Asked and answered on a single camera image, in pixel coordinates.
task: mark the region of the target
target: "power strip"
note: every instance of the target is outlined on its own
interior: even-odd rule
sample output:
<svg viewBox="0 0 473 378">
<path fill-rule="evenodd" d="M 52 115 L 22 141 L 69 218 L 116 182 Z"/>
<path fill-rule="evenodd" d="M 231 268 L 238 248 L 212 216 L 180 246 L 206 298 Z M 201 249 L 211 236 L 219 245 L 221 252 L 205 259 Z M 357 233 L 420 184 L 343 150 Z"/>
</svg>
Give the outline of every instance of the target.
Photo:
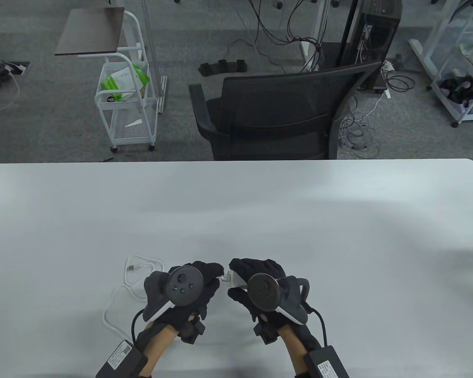
<svg viewBox="0 0 473 378">
<path fill-rule="evenodd" d="M 3 61 L 6 69 L 15 76 L 25 76 L 29 72 L 29 61 Z"/>
</svg>

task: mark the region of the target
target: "chair armrest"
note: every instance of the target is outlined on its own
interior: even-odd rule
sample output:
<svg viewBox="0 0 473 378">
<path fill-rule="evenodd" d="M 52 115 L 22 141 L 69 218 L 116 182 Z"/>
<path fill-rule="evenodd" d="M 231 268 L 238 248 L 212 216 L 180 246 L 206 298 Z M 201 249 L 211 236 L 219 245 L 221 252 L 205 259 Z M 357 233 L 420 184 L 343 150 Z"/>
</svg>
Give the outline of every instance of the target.
<svg viewBox="0 0 473 378">
<path fill-rule="evenodd" d="M 191 97 L 191 104 L 195 112 L 196 123 L 199 128 L 204 129 L 210 133 L 219 133 L 214 124 L 210 120 L 207 103 L 201 84 L 192 84 L 189 86 L 189 97 Z"/>
</svg>

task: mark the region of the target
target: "white shelf unit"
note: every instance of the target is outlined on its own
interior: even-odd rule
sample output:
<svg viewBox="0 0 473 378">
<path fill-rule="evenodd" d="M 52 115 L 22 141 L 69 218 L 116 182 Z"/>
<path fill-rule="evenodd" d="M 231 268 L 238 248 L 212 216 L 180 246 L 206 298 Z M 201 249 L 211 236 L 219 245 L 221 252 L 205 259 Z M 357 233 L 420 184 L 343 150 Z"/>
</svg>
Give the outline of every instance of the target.
<svg viewBox="0 0 473 378">
<path fill-rule="evenodd" d="M 113 153 L 117 152 L 117 146 L 128 144 L 148 144 L 149 150 L 154 150 L 156 142 L 156 131 L 158 124 L 158 100 L 154 92 L 154 85 L 151 77 L 149 63 L 147 61 L 147 54 L 143 38 L 140 31 L 140 24 L 137 18 L 125 11 L 125 15 L 132 18 L 134 21 L 135 30 L 137 33 L 139 43 L 136 46 L 119 47 L 117 52 L 103 53 L 103 54 L 86 54 L 80 57 L 103 57 L 105 63 L 103 64 L 100 80 L 95 94 L 95 105 L 98 109 L 100 117 L 105 127 L 105 131 L 109 137 Z M 139 61 L 132 61 L 123 52 L 138 51 Z M 121 61 L 110 61 L 109 58 L 118 58 Z M 149 78 L 149 82 L 142 88 L 141 82 L 137 80 L 136 76 L 132 74 L 134 82 L 133 90 L 103 90 L 102 82 L 105 81 L 111 74 L 118 72 L 126 67 L 134 72 L 133 65 L 137 65 Z M 118 93 L 132 93 L 130 98 L 126 101 L 108 102 L 107 99 L 112 97 L 112 94 Z M 105 111 L 112 112 L 112 118 L 109 122 L 105 117 Z"/>
<path fill-rule="evenodd" d="M 433 78 L 433 82 L 431 83 L 430 87 L 427 87 L 428 90 L 433 90 L 433 92 L 436 94 L 436 96 L 440 99 L 442 104 L 445 106 L 445 108 L 449 111 L 449 113 L 452 115 L 452 117 L 455 119 L 451 123 L 451 126 L 453 128 L 457 128 L 463 121 L 469 121 L 473 120 L 473 100 L 469 102 L 469 106 L 464 108 L 464 110 L 459 111 L 453 104 L 452 102 L 447 99 L 447 97 L 442 93 L 438 83 L 442 82 L 442 74 L 449 62 L 451 62 L 453 59 L 455 59 L 457 62 L 460 63 L 460 66 L 458 69 L 462 72 L 464 72 L 466 75 L 469 75 L 473 78 L 473 65 L 467 60 L 467 58 L 462 55 L 462 52 L 460 52 L 459 44 L 460 40 L 465 36 L 465 34 L 473 34 L 473 30 L 468 30 L 467 27 L 469 25 L 469 22 L 473 19 L 473 10 L 471 11 L 471 15 L 469 18 L 466 20 L 466 23 L 459 34 L 458 39 L 456 40 L 456 43 L 451 47 L 451 50 L 449 54 L 446 56 L 445 61 L 443 62 L 443 65 L 438 71 L 438 74 Z"/>
</svg>

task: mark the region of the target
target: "computer tower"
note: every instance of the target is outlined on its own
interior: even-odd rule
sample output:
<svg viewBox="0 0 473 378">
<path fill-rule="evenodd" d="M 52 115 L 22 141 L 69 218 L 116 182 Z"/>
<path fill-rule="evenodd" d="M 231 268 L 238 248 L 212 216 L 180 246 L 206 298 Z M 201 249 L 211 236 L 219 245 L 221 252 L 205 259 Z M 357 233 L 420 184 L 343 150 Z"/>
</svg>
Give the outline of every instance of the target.
<svg viewBox="0 0 473 378">
<path fill-rule="evenodd" d="M 402 0 L 353 0 L 341 41 L 338 66 L 384 61 L 402 14 Z M 372 90 L 376 70 L 361 86 Z"/>
</svg>

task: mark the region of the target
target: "black battery pack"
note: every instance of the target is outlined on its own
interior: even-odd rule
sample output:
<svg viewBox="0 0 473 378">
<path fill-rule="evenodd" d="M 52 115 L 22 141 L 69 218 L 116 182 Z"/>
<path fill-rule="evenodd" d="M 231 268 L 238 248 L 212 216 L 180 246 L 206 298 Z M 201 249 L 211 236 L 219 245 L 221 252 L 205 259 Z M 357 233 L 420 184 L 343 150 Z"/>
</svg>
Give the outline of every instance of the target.
<svg viewBox="0 0 473 378">
<path fill-rule="evenodd" d="M 146 364 L 147 357 L 128 340 L 123 340 L 96 378 L 137 378 Z"/>
<path fill-rule="evenodd" d="M 304 358 L 311 378 L 348 378 L 348 374 L 331 345 L 316 349 Z"/>
</svg>

